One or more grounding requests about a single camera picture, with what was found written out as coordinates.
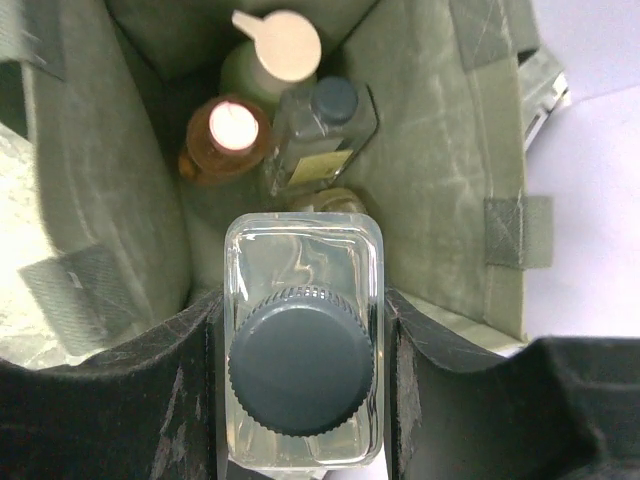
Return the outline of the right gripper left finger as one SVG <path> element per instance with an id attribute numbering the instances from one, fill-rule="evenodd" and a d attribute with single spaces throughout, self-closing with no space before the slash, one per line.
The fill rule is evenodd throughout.
<path id="1" fill-rule="evenodd" d="M 80 365 L 1 363 L 4 479 L 222 479 L 214 290 Z"/>

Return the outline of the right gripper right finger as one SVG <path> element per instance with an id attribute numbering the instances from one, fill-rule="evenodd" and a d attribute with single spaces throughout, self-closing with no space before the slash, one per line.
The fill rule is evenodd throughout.
<path id="1" fill-rule="evenodd" d="M 385 293 L 393 479 L 635 479 L 639 343 L 547 337 L 511 357 Z"/>

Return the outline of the green canvas bag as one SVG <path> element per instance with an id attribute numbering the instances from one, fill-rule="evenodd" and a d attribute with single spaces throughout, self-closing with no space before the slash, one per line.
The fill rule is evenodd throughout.
<path id="1" fill-rule="evenodd" d="M 193 110 L 277 1 L 1 5 L 1 356 L 76 365 L 222 280 L 224 234 L 270 202 L 258 172 L 179 180 Z M 378 129 L 339 184 L 379 223 L 421 311 L 499 352 L 526 344 L 524 273 L 552 258 L 525 152 L 566 90 L 527 1 L 291 1 L 322 71 L 366 82 Z"/>

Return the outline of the tall clear square bottle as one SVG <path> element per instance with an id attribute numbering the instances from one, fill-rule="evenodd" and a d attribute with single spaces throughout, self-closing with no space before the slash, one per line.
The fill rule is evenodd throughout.
<path id="1" fill-rule="evenodd" d="M 384 430 L 384 248 L 361 213 L 252 213 L 225 238 L 231 459 L 293 475 L 367 465 Z"/>

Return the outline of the orange bottle pink cap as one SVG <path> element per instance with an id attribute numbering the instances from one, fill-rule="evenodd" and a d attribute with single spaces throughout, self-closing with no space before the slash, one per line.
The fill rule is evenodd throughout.
<path id="1" fill-rule="evenodd" d="M 196 185 L 228 182 L 256 167 L 270 142 L 270 119 L 260 107 L 237 95 L 215 97 L 188 122 L 179 172 Z"/>

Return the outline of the short clear yellow bottle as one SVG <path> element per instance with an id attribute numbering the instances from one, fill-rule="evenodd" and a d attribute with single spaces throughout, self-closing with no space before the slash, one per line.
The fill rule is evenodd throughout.
<path id="1" fill-rule="evenodd" d="M 272 150 L 263 162 L 274 200 L 332 185 L 377 129 L 368 85 L 327 76 L 286 90 L 273 122 Z"/>

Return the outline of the green bottle beige cap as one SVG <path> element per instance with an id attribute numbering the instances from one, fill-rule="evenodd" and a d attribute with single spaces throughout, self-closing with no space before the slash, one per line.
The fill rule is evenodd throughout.
<path id="1" fill-rule="evenodd" d="M 220 93 L 237 94 L 272 111 L 285 90 L 315 79 L 322 45 L 302 14 L 276 10 L 261 18 L 236 10 L 231 21 L 248 39 L 225 58 Z"/>

